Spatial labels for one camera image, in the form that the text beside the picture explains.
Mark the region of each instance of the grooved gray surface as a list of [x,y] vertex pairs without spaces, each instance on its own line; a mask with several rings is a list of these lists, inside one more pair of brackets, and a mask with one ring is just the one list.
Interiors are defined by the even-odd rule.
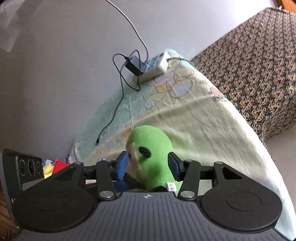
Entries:
[[100,203],[81,225],[60,233],[24,230],[14,241],[280,241],[274,229],[257,234],[234,233],[215,226],[193,202],[177,199],[173,193],[128,193]]

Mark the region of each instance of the black cable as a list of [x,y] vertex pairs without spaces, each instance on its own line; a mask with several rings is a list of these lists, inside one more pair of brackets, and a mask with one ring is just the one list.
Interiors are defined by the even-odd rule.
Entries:
[[[139,87],[139,89],[135,89],[134,87],[130,86],[130,85],[127,83],[127,81],[125,80],[125,78],[122,76],[121,72],[122,72],[122,70],[123,70],[123,67],[125,66],[125,63],[122,65],[122,67],[121,67],[120,70],[119,70],[118,67],[117,67],[117,65],[115,64],[115,61],[114,61],[114,58],[115,58],[116,56],[118,56],[118,55],[124,57],[124,59],[125,59],[126,61],[130,61],[130,57],[131,57],[135,52],[138,53],[139,60],[140,60],[140,61],[139,61],[139,75],[138,75],[138,81],[137,81],[137,86]],[[123,55],[123,54],[121,54],[121,53],[117,53],[117,54],[113,55],[112,60],[113,60],[113,64],[115,65],[115,67],[116,67],[116,69],[117,69],[117,71],[118,71],[118,73],[119,73],[119,75],[120,75],[120,83],[121,83],[121,89],[122,89],[122,97],[121,97],[121,99],[120,99],[118,105],[117,105],[116,108],[115,108],[115,111],[114,111],[114,114],[113,114],[113,117],[112,117],[111,121],[110,121],[110,122],[109,122],[109,123],[108,123],[108,124],[102,129],[102,130],[101,130],[101,132],[100,132],[100,134],[99,134],[99,136],[98,136],[98,139],[96,140],[96,145],[99,144],[100,136],[101,136],[102,132],[103,132],[103,131],[104,131],[104,130],[105,130],[105,129],[106,129],[106,128],[112,123],[112,121],[114,120],[115,115],[116,115],[116,112],[117,112],[117,109],[118,109],[119,105],[121,104],[121,102],[122,102],[122,100],[123,100],[123,97],[124,97],[124,90],[123,90],[122,79],[123,79],[124,82],[125,82],[130,88],[132,88],[133,90],[136,90],[136,91],[140,91],[140,90],[141,90],[141,87],[139,86],[140,69],[141,69],[141,57],[140,57],[140,53],[139,53],[139,51],[138,51],[138,50],[134,50],[134,51],[129,55],[129,57],[127,57],[127,56],[125,56],[125,55]]]

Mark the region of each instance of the bedsheet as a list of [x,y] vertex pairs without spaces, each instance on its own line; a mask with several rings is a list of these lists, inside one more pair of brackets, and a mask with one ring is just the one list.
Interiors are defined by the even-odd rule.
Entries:
[[[180,56],[167,50],[172,57]],[[198,70],[180,60],[159,77],[141,85],[141,91],[126,94],[112,124],[120,93],[104,103],[75,141],[70,160],[93,165],[100,158],[116,158],[137,126],[152,125],[164,131],[182,159],[212,166],[223,161],[273,190],[283,204],[276,230],[293,240],[296,215],[281,174],[256,133],[233,104]]]

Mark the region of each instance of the wooden floor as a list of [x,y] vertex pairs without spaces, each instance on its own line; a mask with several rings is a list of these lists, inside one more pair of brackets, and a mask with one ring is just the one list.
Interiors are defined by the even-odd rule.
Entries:
[[5,204],[2,186],[0,183],[0,239],[8,239],[11,233],[20,231],[12,222]]
[[283,6],[286,10],[296,12],[296,4],[292,0],[276,0],[278,6]]

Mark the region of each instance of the logo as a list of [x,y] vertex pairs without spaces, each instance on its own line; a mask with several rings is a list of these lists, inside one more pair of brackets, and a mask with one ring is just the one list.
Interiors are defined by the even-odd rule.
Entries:
[[150,194],[146,194],[146,195],[144,195],[143,197],[146,198],[146,199],[149,199],[149,198],[151,198],[151,197],[153,197],[153,196],[151,196]]

